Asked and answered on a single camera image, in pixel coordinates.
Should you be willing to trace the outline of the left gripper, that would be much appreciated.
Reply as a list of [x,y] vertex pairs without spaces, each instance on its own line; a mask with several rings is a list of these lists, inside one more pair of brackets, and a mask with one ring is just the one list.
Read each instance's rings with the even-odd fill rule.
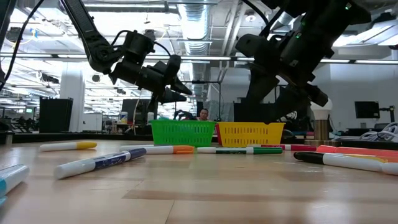
[[165,89],[164,76],[167,68],[168,65],[162,61],[158,61],[154,66],[145,67],[141,63],[123,59],[116,64],[109,77],[114,84],[117,79],[120,79],[139,88],[149,90],[154,94],[162,94],[164,92],[157,98],[157,101],[162,104],[186,101],[187,98],[179,93],[191,95],[192,91],[178,77],[175,77],[170,83],[170,88],[173,91],[169,88]]

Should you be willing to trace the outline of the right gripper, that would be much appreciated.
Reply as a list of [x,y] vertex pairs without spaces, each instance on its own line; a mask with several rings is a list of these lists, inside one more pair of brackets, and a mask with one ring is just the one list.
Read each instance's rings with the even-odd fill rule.
[[277,54],[254,58],[250,71],[251,81],[247,93],[250,103],[260,103],[279,84],[279,77],[293,90],[285,90],[280,94],[268,111],[267,124],[306,107],[307,98],[319,106],[324,106],[328,101],[328,96],[319,87],[310,84],[315,79],[312,72],[282,62]]

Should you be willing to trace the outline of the green-cap thin white marker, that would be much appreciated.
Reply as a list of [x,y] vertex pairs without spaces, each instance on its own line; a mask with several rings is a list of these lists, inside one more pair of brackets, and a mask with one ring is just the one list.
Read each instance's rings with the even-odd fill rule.
[[198,147],[201,154],[282,154],[281,147]]

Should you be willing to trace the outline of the red-cap thin white marker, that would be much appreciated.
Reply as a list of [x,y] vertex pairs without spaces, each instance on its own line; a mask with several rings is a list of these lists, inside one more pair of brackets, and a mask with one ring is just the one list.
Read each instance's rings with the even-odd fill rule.
[[284,151],[316,151],[316,146],[299,144],[252,144],[249,147],[280,147]]

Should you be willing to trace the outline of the black-cap thin white marker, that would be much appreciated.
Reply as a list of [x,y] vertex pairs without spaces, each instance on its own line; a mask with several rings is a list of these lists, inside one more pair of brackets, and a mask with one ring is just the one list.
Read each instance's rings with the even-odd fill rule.
[[294,158],[312,164],[343,167],[350,169],[381,172],[383,163],[372,159],[342,156],[336,154],[324,154],[318,152],[295,152]]

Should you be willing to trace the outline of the orange Sharpie highlighter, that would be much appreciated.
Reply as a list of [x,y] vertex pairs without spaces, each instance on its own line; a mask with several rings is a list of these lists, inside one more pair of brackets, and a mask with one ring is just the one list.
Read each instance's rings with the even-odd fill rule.
[[326,145],[318,146],[317,152],[398,157],[398,151],[392,151],[386,149],[366,149],[358,147],[335,147],[335,146],[326,146]]

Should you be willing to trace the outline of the yellow-cap thin white marker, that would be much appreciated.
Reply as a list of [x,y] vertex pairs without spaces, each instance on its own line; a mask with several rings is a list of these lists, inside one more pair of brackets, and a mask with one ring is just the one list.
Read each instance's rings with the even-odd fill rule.
[[50,151],[84,150],[84,149],[92,149],[95,148],[96,146],[97,143],[91,141],[63,142],[63,143],[43,144],[39,147],[39,151],[50,152]]
[[387,157],[387,156],[357,155],[357,154],[347,154],[346,156],[357,157],[360,159],[370,159],[370,160],[375,160],[375,161],[379,161],[382,163],[386,163],[384,160],[384,157]]

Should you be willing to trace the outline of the black partition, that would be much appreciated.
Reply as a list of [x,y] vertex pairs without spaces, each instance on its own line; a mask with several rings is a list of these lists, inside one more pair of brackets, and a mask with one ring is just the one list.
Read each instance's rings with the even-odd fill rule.
[[[249,106],[243,98],[240,103],[234,103],[235,122],[264,122],[267,119],[268,111],[274,103],[259,103],[256,106]],[[295,122],[311,118],[310,108],[301,108],[298,112],[298,119]]]

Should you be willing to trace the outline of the overhead LED light bar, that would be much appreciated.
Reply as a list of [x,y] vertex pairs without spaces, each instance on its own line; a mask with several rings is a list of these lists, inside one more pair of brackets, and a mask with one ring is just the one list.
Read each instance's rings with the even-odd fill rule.
[[[31,58],[31,59],[86,59],[84,54],[31,54],[31,53],[17,53],[17,58]],[[222,62],[253,62],[253,58],[247,57],[213,57],[213,56],[181,56],[183,61],[222,61]],[[322,59],[320,63],[329,64],[358,64],[358,65],[398,65],[398,60],[355,60],[355,59]]]

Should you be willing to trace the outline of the green plastic basket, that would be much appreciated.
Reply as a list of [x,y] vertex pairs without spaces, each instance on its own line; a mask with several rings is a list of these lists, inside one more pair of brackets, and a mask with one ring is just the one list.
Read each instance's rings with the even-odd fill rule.
[[207,147],[211,145],[216,122],[197,120],[152,120],[152,136],[159,145],[189,145]]

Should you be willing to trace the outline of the yellow plastic basket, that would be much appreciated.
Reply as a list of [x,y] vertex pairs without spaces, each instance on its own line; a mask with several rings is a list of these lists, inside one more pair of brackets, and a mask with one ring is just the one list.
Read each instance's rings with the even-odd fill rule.
[[223,147],[280,144],[284,123],[219,122]]

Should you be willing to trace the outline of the white bulb lamp wooden base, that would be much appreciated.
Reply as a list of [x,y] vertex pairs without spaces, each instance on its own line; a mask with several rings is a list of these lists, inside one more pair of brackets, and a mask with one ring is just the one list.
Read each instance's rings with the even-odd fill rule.
[[315,118],[314,124],[314,139],[306,139],[305,145],[309,146],[339,146],[339,141],[334,141],[330,139],[329,132],[329,115],[332,111],[333,103],[330,99],[328,99],[327,103],[324,106],[319,106],[313,102],[311,102],[310,109],[313,112]]

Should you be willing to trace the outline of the black mounted monitor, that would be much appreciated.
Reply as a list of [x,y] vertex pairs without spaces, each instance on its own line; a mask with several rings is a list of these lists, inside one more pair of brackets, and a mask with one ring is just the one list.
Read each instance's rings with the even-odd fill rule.
[[377,101],[355,101],[355,113],[358,119],[379,119],[380,110]]

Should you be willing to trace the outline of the dark-blue-cap thin white marker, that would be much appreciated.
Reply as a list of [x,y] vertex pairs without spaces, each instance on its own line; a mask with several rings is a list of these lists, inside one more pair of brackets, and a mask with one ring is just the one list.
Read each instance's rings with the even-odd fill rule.
[[122,164],[124,162],[140,158],[146,154],[146,149],[138,148],[94,157],[91,159],[73,161],[57,166],[53,174],[56,179],[64,179],[74,175],[80,175],[86,172],[105,169],[111,166]]

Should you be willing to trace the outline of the black cabinet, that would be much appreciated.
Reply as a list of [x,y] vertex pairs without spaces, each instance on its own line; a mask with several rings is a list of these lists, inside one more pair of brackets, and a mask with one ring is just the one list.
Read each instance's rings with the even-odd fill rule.
[[73,98],[41,98],[39,106],[39,133],[69,132]]

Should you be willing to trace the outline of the light-blue-cap thin white marker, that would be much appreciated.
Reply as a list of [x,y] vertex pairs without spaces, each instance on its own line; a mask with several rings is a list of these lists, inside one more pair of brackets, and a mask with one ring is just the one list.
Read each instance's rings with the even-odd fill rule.
[[17,164],[0,170],[0,207],[7,200],[6,194],[25,181],[30,169],[23,164]]

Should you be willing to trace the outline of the large silver air duct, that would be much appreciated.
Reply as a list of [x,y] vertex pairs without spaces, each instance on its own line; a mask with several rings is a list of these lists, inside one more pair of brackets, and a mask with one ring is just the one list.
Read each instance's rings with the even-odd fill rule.
[[181,28],[186,54],[189,56],[208,55],[208,20],[210,7],[206,4],[179,4]]

